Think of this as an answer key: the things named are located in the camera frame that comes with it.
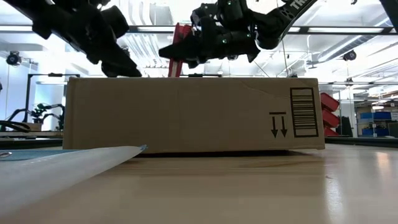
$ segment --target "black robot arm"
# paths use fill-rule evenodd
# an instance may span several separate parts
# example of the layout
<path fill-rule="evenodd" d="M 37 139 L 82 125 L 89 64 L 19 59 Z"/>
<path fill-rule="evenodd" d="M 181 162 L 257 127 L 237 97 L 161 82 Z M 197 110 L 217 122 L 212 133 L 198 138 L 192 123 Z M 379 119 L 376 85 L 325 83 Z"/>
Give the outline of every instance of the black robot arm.
<path fill-rule="evenodd" d="M 246 0 L 219 0 L 192 12 L 194 31 L 181 42 L 159 50 L 159 55 L 194 68 L 213 58 L 234 59 L 246 54 L 252 62 L 262 49 L 276 48 L 293 23 L 317 0 L 288 0 L 268 14 L 248 9 Z"/>
<path fill-rule="evenodd" d="M 137 65 L 117 45 L 129 26 L 121 11 L 113 6 L 98 8 L 109 0 L 5 0 L 33 22 L 32 30 L 44 39 L 55 34 L 87 59 L 101 67 L 109 77 L 140 77 Z"/>

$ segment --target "red object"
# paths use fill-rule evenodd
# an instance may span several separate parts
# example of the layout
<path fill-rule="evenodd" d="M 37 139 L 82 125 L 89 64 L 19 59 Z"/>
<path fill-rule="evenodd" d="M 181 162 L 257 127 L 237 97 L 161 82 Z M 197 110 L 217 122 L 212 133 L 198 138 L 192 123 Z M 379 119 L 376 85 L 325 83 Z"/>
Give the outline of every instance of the red object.
<path fill-rule="evenodd" d="M 175 25 L 173 44 L 183 40 L 189 32 L 191 32 L 192 27 L 189 25 L 181 26 L 179 23 Z M 182 61 L 170 59 L 169 62 L 169 77 L 179 77 L 182 70 Z"/>
<path fill-rule="evenodd" d="M 329 136 L 339 136 L 339 134 L 337 134 L 336 131 L 334 131 L 334 130 L 328 128 L 328 127 L 325 127 L 325 128 L 323 129 L 323 133 L 325 133 L 325 137 L 329 137 Z"/>
<path fill-rule="evenodd" d="M 322 109 L 322 118 L 323 124 L 331 128 L 336 128 L 340 122 L 340 119 L 327 109 Z"/>
<path fill-rule="evenodd" d="M 321 93 L 321 104 L 322 108 L 327 108 L 328 111 L 336 111 L 338 106 L 340 105 L 337 100 L 333 97 L 329 96 L 326 93 Z"/>

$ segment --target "black arrow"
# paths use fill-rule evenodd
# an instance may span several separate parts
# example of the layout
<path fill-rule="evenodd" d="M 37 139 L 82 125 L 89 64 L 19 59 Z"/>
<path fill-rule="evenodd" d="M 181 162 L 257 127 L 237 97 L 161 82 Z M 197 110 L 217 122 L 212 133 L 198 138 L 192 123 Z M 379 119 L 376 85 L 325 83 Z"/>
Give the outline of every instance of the black arrow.
<path fill-rule="evenodd" d="M 286 137 L 287 129 L 285 129 L 285 118 L 282 116 L 282 134 Z"/>
<path fill-rule="evenodd" d="M 275 126 L 275 117 L 272 117 L 272 127 L 274 129 L 272 129 L 271 131 L 274 134 L 274 137 L 276 138 L 276 135 L 278 134 L 278 130 L 276 129 L 276 126 Z"/>

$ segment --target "red storage container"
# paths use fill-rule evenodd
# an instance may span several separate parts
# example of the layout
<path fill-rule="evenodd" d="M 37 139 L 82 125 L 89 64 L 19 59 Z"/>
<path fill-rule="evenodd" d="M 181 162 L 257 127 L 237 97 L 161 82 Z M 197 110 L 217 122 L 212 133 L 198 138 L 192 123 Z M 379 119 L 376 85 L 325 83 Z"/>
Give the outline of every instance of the red storage container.
<path fill-rule="evenodd" d="M 328 127 L 323 129 L 323 133 L 325 134 L 325 137 L 330 137 L 330 136 L 338 136 L 338 133 Z"/>
<path fill-rule="evenodd" d="M 328 111 L 327 109 L 322 109 L 322 118 L 323 118 L 323 124 L 331 128 L 337 127 L 338 124 L 340 123 L 340 119 L 336 115 Z"/>
<path fill-rule="evenodd" d="M 322 108 L 326 108 L 329 111 L 336 111 L 338 106 L 340 105 L 337 100 L 335 100 L 333 97 L 329 96 L 326 93 L 321 93 L 321 104 Z"/>

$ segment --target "ceiling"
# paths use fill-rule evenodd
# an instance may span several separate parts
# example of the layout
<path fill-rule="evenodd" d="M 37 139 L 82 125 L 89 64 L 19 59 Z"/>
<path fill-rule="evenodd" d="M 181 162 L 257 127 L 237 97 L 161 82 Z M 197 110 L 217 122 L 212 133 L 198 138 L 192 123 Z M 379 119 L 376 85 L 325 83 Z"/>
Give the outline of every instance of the ceiling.
<path fill-rule="evenodd" d="M 112 0 L 106 7 L 117 5 L 130 25 L 162 26 L 189 21 L 192 10 L 202 2 Z M 250 9 L 261 13 L 283 5 L 280 0 L 247 2 Z M 351 0 L 319 0 L 295 26 L 391 26 L 386 18 L 379 0 L 358 1 L 355 5 L 351 5 Z M 31 25 L 31 21 L 0 1 L 1 25 Z M 171 40 L 169 34 L 126 34 L 118 44 L 129 47 L 132 59 L 144 75 L 162 77 L 167 76 L 168 60 L 160 58 L 157 51 L 171 44 Z M 193 70 L 184 65 L 183 73 L 222 73 L 226 77 L 286 77 L 294 73 L 300 77 L 318 78 L 320 82 L 341 82 L 348 77 L 358 82 L 392 81 L 397 79 L 398 73 L 397 42 L 396 36 L 288 35 L 274 50 L 262 50 L 253 63 L 241 55 L 234 61 L 210 60 Z M 98 65 L 89 63 L 85 55 L 74 52 L 56 36 L 44 40 L 36 34 L 0 31 L 0 46 L 3 52 L 18 50 L 23 57 L 35 62 L 50 64 L 57 61 L 58 66 L 62 62 L 67 70 L 85 75 L 102 74 Z M 358 54 L 357 59 L 341 60 L 341 55 L 351 49 Z"/>

